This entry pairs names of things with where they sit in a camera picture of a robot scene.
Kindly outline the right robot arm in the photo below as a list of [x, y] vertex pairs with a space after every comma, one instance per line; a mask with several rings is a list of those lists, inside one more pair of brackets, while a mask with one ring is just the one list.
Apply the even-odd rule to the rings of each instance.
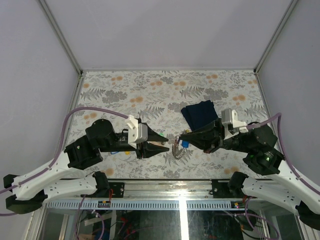
[[236, 118], [219, 118], [196, 131], [181, 134], [187, 141], [205, 153], [219, 149], [246, 153], [243, 162], [250, 170], [267, 176], [284, 187], [276, 190], [259, 183], [248, 175], [236, 172], [228, 183], [233, 197], [242, 194], [261, 198], [298, 216], [305, 225], [320, 228], [320, 187], [296, 170], [284, 152], [275, 149], [280, 135], [275, 135], [267, 122], [247, 124]]

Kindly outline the metal keyring with yellow handle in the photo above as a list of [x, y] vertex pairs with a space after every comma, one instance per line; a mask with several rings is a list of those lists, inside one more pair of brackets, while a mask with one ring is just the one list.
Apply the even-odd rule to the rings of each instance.
[[180, 160], [187, 152], [186, 148], [180, 147], [180, 141], [180, 135], [177, 135], [171, 147], [171, 153], [175, 160]]

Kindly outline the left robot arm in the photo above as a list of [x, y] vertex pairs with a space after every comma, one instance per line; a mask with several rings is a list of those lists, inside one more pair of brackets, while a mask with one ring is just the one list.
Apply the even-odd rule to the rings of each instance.
[[66, 176], [102, 162], [102, 153], [134, 152], [138, 159], [147, 159], [169, 151], [162, 145], [168, 139], [147, 123], [132, 116], [125, 123], [125, 129], [115, 132], [109, 120], [99, 119], [52, 161], [24, 175], [6, 175], [3, 185], [11, 192], [5, 199], [9, 214], [28, 214], [47, 202], [73, 196], [111, 199], [113, 190], [104, 172], [69, 180]]

